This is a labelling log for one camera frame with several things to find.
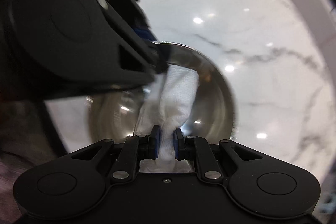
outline silver rivet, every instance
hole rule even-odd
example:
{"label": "silver rivet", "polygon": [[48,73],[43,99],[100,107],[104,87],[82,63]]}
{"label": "silver rivet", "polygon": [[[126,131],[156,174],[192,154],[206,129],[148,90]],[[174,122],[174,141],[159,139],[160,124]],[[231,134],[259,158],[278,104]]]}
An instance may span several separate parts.
{"label": "silver rivet", "polygon": [[128,178],[128,173],[126,171],[116,171],[112,174],[115,179],[125,179]]}
{"label": "silver rivet", "polygon": [[222,175],[217,171],[208,171],[204,174],[207,179],[219,179]]}
{"label": "silver rivet", "polygon": [[107,5],[106,0],[97,0],[99,5],[102,6],[105,10],[107,10],[109,7]]}

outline bright light spot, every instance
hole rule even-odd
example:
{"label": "bright light spot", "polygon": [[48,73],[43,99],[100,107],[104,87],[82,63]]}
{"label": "bright light spot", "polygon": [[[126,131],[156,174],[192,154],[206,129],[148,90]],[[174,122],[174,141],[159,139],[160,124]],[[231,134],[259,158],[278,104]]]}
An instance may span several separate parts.
{"label": "bright light spot", "polygon": [[258,139],[264,139],[264,138],[266,138],[267,137],[267,134],[266,133],[258,133],[257,134],[257,138]]}
{"label": "bright light spot", "polygon": [[194,21],[195,23],[197,23],[197,24],[201,24],[201,23],[203,22],[203,20],[200,19],[199,17],[195,17],[195,18],[193,19],[193,21]]}
{"label": "bright light spot", "polygon": [[228,65],[224,68],[226,71],[231,72],[235,70],[235,67],[233,67],[232,65]]}

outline marble table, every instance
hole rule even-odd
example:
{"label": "marble table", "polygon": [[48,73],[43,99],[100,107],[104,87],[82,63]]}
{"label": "marble table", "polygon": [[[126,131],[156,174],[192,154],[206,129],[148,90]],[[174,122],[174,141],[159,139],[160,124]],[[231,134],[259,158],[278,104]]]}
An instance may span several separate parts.
{"label": "marble table", "polygon": [[[153,33],[211,58],[236,103],[236,141],[312,172],[335,155],[334,88],[290,0],[141,0]],[[49,101],[70,151],[91,143],[85,97]]]}

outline metal bowl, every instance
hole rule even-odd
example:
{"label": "metal bowl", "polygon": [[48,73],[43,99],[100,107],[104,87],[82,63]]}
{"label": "metal bowl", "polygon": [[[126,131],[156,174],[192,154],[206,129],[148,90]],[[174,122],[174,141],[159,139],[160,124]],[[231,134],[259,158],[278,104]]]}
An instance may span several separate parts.
{"label": "metal bowl", "polygon": [[[171,42],[154,43],[168,56],[169,64],[190,68],[199,74],[191,114],[181,127],[184,136],[201,136],[215,144],[221,139],[229,139],[234,124],[234,104],[225,77],[195,49]],[[148,87],[142,87],[94,96],[89,114],[92,140],[111,138],[116,143],[125,142],[133,135],[145,93],[148,92]]]}

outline white cloth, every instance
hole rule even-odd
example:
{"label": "white cloth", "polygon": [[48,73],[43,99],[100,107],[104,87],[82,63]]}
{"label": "white cloth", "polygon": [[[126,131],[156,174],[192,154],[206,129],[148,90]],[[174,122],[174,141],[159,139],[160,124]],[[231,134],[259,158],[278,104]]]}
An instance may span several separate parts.
{"label": "white cloth", "polygon": [[171,65],[166,77],[156,75],[150,93],[140,110],[135,135],[151,133],[155,124],[161,126],[159,157],[143,160],[141,172],[189,172],[186,162],[175,161],[173,132],[188,119],[198,87],[196,71]]}

